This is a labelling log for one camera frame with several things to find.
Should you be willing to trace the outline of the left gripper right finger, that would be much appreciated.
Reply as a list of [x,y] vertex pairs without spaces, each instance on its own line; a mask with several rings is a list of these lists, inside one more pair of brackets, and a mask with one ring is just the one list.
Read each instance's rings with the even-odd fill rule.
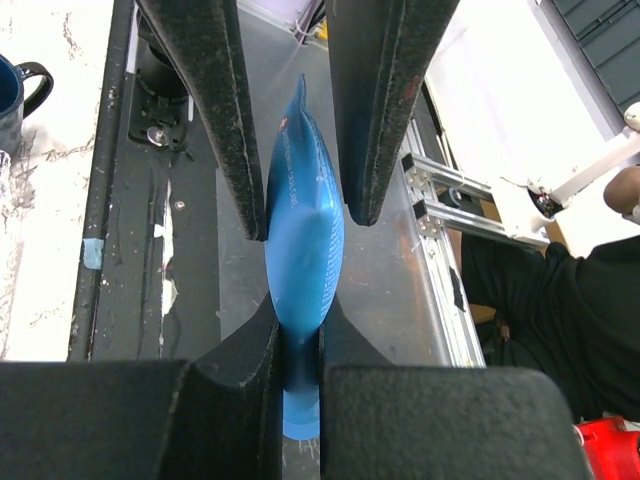
[[325,479],[587,479],[557,386],[510,367],[395,365],[334,302],[320,331]]

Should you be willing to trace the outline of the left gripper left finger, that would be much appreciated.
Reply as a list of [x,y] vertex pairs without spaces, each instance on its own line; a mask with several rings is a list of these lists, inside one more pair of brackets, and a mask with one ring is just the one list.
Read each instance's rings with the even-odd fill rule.
[[195,361],[5,362],[5,479],[278,479],[280,331],[270,300]]

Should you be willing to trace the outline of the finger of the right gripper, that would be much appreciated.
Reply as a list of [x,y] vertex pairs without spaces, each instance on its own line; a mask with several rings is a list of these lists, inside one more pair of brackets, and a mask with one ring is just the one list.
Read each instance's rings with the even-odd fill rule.
[[424,76],[458,5],[458,0],[326,4],[342,192],[358,225],[379,219]]
[[246,237],[263,241],[264,189],[237,3],[138,5],[193,99]]

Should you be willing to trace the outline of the blue toothpaste tube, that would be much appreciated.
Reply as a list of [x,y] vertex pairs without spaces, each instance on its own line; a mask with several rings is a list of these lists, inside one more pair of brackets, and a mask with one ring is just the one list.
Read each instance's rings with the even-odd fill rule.
[[299,78],[278,127],[267,182],[268,288],[284,341],[283,434],[320,433],[319,331],[343,261],[344,215],[328,149]]

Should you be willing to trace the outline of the dark blue mug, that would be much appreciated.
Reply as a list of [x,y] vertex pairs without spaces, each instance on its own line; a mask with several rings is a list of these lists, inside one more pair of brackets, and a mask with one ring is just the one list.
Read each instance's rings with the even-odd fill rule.
[[[33,77],[40,82],[27,96],[24,83]],[[54,87],[51,73],[38,62],[12,64],[1,56],[1,150],[14,158],[20,150],[22,125],[49,97]]]

